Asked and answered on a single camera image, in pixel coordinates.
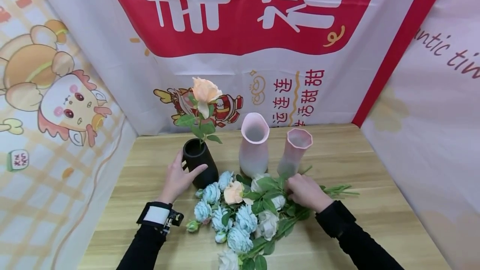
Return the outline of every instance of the cartoon eye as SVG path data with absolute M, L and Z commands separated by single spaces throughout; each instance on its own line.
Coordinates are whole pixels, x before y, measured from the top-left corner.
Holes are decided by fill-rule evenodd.
M 75 93 L 75 98 L 78 101 L 83 101 L 83 99 L 85 99 L 81 93 Z
M 70 109 L 63 110 L 63 114 L 65 115 L 66 118 L 69 118 L 69 119 L 73 118 L 73 112 Z

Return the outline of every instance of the vase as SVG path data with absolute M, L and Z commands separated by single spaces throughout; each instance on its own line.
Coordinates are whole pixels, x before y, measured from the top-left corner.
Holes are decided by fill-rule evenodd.
M 243 139 L 240 144 L 240 169 L 250 178 L 263 174 L 268 168 L 267 139 L 270 128 L 257 112 L 250 112 L 241 125 Z
M 313 137 L 308 131 L 299 128 L 288 131 L 283 156 L 277 168 L 278 174 L 285 178 L 296 175 L 303 154 L 312 144 Z
M 205 142 L 200 143 L 199 138 L 188 140 L 183 145 L 183 160 L 185 162 L 183 169 L 188 168 L 189 172 L 202 164 L 208 166 L 193 180 L 193 185 L 197 189 L 205 189 L 209 184 L 218 181 L 217 165 L 215 165 L 207 144 Z

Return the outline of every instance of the pink vase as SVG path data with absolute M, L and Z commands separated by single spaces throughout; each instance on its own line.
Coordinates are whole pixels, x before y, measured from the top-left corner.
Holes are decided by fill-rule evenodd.
M 299 128 L 288 131 L 285 150 L 277 168 L 278 174 L 286 178 L 294 176 L 299 171 L 303 154 L 312 144 L 313 137 L 308 131 Z
M 247 114 L 241 125 L 243 140 L 240 144 L 240 169 L 250 178 L 263 174 L 268 168 L 267 139 L 270 128 L 257 112 Z

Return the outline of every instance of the red border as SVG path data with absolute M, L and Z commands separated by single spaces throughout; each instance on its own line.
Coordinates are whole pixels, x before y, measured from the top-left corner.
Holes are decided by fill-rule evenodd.
M 361 127 L 365 119 L 367 118 L 370 109 L 380 96 L 383 87 L 387 83 L 388 79 L 392 75 L 392 72 L 397 67 L 398 62 L 403 56 L 408 45 L 410 45 L 413 36 L 417 32 L 422 22 L 427 17 L 430 9 L 436 0 L 414 0 L 410 9 L 405 16 L 397 35 L 392 42 L 392 45 L 388 49 L 382 64 L 378 68 L 378 72 L 370 85 L 370 88 L 361 103 L 357 114 L 353 118 L 352 123 Z

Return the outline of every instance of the black vase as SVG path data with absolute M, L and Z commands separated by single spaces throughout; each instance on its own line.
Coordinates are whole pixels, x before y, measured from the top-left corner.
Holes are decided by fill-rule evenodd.
M 185 170 L 188 167 L 189 172 L 192 172 L 193 169 L 202 164 L 207 164 L 208 166 L 205 171 L 193 180 L 193 185 L 197 189 L 205 189 L 209 184 L 218 181 L 217 165 L 215 165 L 205 142 L 200 144 L 200 139 L 198 138 L 188 140 L 183 145 L 183 160 L 186 162 L 183 169 Z

